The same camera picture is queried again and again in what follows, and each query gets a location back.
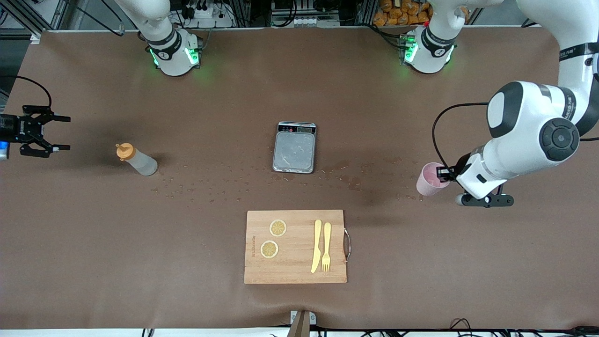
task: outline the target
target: cutting board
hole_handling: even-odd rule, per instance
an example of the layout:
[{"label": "cutting board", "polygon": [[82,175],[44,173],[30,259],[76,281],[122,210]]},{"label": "cutting board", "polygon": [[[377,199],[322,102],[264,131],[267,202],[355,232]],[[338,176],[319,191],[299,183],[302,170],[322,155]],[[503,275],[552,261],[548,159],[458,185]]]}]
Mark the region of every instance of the cutting board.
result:
[{"label": "cutting board", "polygon": [[[286,232],[275,237],[270,232],[274,220],[283,220]],[[320,234],[321,259],[311,273],[314,254],[314,222],[322,220]],[[325,223],[331,223],[331,264],[328,272],[321,267]],[[279,250],[273,258],[261,254],[264,242],[272,240]],[[346,261],[343,249],[344,223],[342,210],[250,210],[247,213],[245,284],[346,283]]]}]

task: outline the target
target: knife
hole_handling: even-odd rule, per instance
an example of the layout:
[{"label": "knife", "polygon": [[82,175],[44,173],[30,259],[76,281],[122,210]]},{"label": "knife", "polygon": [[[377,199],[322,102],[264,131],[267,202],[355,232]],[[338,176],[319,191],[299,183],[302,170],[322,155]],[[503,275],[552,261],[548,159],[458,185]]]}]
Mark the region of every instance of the knife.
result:
[{"label": "knife", "polygon": [[318,262],[320,262],[320,249],[318,243],[320,242],[320,229],[322,229],[322,221],[316,220],[314,222],[314,257],[312,258],[312,273],[318,268]]}]

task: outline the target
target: pink cup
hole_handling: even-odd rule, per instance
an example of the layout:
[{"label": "pink cup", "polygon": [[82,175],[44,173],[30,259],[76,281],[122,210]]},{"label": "pink cup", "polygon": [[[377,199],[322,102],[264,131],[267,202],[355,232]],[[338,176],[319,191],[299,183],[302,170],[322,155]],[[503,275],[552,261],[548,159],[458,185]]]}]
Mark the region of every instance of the pink cup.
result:
[{"label": "pink cup", "polygon": [[428,163],[424,165],[420,172],[420,176],[416,182],[416,189],[425,197],[430,197],[449,185],[448,181],[442,182],[437,178],[437,167],[439,166],[443,165],[439,163]]}]

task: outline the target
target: translucent bottle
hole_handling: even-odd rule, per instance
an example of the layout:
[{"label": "translucent bottle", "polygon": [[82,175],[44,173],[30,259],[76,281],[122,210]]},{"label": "translucent bottle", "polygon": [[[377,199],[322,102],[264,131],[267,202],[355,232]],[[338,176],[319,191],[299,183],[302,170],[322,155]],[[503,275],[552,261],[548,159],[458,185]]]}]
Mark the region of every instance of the translucent bottle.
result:
[{"label": "translucent bottle", "polygon": [[151,176],[158,169],[156,160],[129,143],[117,144],[116,155],[121,161],[126,161],[143,176]]}]

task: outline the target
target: digital scale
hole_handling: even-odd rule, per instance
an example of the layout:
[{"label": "digital scale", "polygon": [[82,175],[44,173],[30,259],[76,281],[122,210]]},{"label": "digital scale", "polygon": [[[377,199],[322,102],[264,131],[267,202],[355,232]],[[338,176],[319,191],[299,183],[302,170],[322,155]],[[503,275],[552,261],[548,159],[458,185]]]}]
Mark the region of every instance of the digital scale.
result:
[{"label": "digital scale", "polygon": [[312,173],[316,151],[316,124],[280,122],[274,142],[273,170]]}]

